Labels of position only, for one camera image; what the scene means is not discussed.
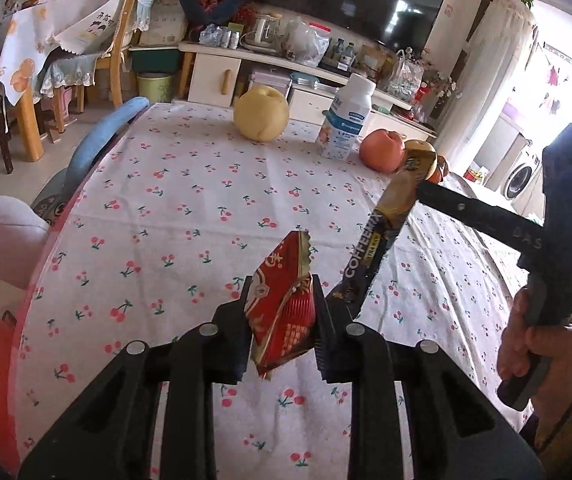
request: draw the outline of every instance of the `lace tablecloth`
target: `lace tablecloth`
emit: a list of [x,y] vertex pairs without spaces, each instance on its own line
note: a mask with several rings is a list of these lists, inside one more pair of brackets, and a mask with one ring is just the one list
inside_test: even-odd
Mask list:
[[[13,358],[22,456],[127,342],[168,343],[210,320],[290,230],[310,232],[325,291],[341,279],[387,177],[355,153],[346,162],[320,158],[313,124],[291,121],[279,139],[258,144],[231,116],[155,105],[55,228]],[[418,204],[359,320],[403,344],[437,341],[518,428],[527,413],[495,394],[510,302],[477,233]],[[249,364],[242,383],[213,388],[219,478],[346,478],[351,400],[349,384],[321,381],[312,352],[272,381]],[[397,409],[403,397],[389,402]]]

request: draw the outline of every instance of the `cabinet drawer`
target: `cabinet drawer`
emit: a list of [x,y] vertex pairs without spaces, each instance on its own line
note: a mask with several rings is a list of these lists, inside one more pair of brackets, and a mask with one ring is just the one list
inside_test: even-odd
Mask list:
[[325,120],[322,112],[328,110],[332,102],[330,97],[294,89],[290,93],[290,118],[321,126]]
[[240,59],[197,54],[188,101],[213,106],[230,106],[239,74]]
[[359,133],[359,137],[364,138],[380,128],[384,128],[390,132],[397,132],[402,136],[403,140],[429,140],[429,135],[425,131],[415,128],[411,124],[404,123],[392,116],[379,114],[377,112],[370,113]]

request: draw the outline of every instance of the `coffee stick packet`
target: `coffee stick packet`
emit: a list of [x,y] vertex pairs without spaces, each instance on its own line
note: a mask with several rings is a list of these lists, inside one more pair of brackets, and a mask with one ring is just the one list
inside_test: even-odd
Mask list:
[[341,283],[326,297],[329,308],[346,306],[352,319],[359,314],[382,258],[415,205],[416,188],[434,167],[436,156],[435,152],[428,150],[405,150],[403,163],[392,175],[390,184],[368,218],[344,269]]
[[308,233],[291,231],[255,271],[245,315],[254,336],[251,358],[263,378],[312,348],[315,302]]

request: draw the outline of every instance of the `plastic bottle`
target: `plastic bottle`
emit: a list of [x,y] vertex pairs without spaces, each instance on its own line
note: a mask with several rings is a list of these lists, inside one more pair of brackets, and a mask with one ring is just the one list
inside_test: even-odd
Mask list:
[[370,114],[370,97],[374,91],[373,81],[358,74],[352,74],[346,86],[337,91],[317,136],[320,155],[340,160],[348,158]]
[[344,49],[344,45],[343,45],[343,40],[342,38],[339,38],[339,40],[337,40],[337,44],[335,45],[335,49],[333,50],[333,58],[335,61],[339,61],[341,59],[341,55],[343,54],[343,49]]
[[352,59],[354,58],[354,52],[355,52],[355,44],[349,43],[346,50],[344,50],[343,54],[341,54],[340,62],[344,63],[344,65],[350,66],[352,64]]

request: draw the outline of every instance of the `blue chair back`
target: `blue chair back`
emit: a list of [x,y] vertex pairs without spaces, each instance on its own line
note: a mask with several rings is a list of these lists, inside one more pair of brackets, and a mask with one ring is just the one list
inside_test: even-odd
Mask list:
[[101,118],[74,150],[66,170],[66,179],[58,197],[59,203],[67,203],[83,179],[92,169],[96,157],[101,153],[120,128],[125,126],[142,110],[150,106],[145,97],[134,97],[122,104],[111,114]]

